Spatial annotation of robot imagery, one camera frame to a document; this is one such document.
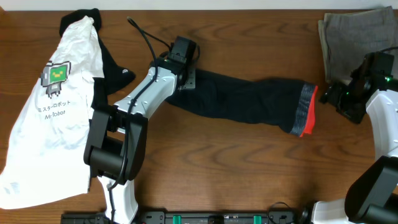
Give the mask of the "black leggings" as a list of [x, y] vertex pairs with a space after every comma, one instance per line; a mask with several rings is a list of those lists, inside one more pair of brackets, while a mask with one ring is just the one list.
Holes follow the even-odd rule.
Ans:
[[178, 90], [166, 101], [199, 116], [269, 124], [300, 137], [315, 126], [318, 87], [303, 80], [249, 81], [196, 70], [195, 84], [195, 89]]

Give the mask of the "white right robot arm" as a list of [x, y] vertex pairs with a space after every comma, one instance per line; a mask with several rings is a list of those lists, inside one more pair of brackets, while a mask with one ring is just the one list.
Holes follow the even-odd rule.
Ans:
[[309, 223], [397, 223], [397, 80], [379, 80], [366, 102], [376, 161], [345, 198], [314, 203]]

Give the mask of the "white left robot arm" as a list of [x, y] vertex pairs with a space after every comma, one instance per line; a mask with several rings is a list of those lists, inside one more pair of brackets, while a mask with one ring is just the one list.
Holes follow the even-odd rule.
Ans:
[[134, 179], [144, 162], [149, 119], [177, 90], [195, 87], [195, 64], [186, 57], [159, 57], [127, 97], [94, 111], [83, 161], [103, 187], [105, 223], [134, 220]]

